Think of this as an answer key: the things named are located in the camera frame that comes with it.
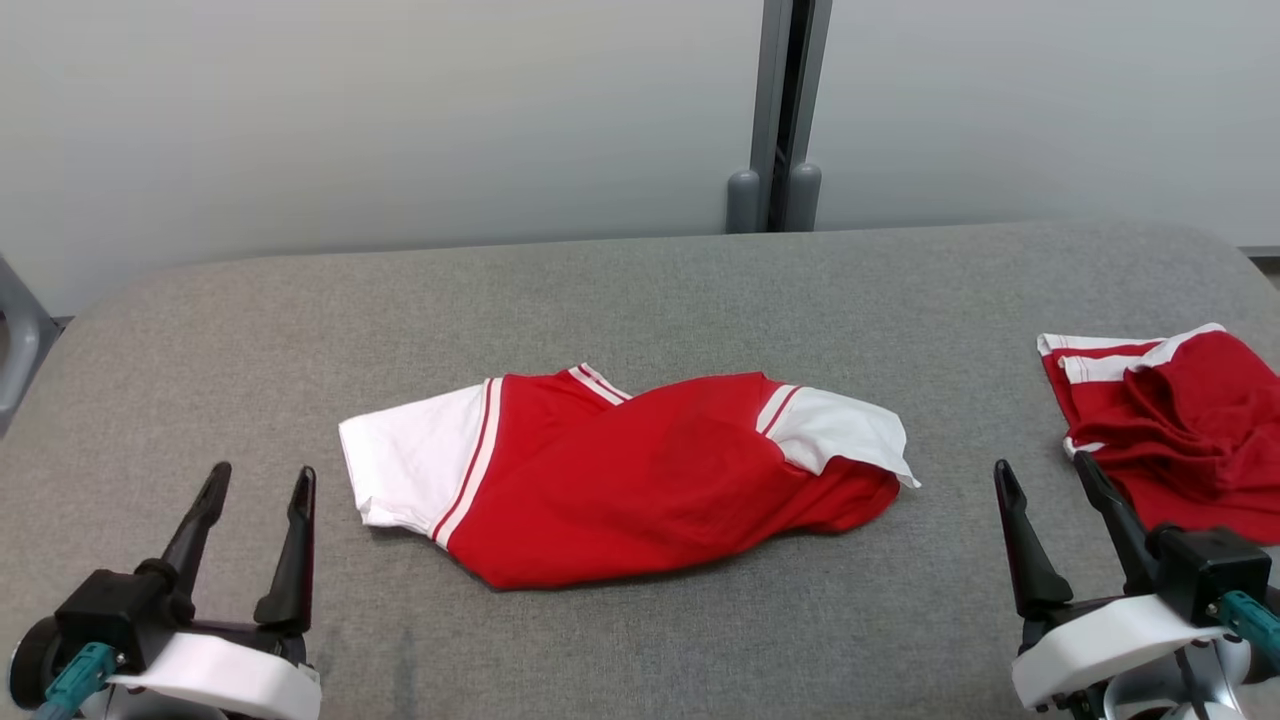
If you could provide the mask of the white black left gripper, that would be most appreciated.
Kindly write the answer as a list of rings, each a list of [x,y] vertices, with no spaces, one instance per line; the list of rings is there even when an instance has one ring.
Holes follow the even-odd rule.
[[[323,691],[307,662],[317,478],[300,469],[288,529],[253,623],[193,623],[192,593],[232,465],[216,462],[159,559],[168,612],[55,612],[15,647],[8,693],[33,719],[316,719]]]

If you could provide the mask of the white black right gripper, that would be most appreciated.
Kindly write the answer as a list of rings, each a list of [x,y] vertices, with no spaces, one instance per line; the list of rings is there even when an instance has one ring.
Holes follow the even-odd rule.
[[[1125,575],[1124,593],[1153,594],[1157,561],[1134,509],[1093,454],[1078,450],[1073,466],[1091,506],[1102,516]],[[993,468],[1000,521],[1018,615],[1034,619],[1073,601],[1027,515],[1012,466]],[[1012,685],[1025,708],[1059,706],[1079,694],[1094,714],[1164,707],[1167,714],[1238,714],[1242,644],[1221,626],[1185,623],[1161,600],[1116,600],[1048,632],[1012,662]]]

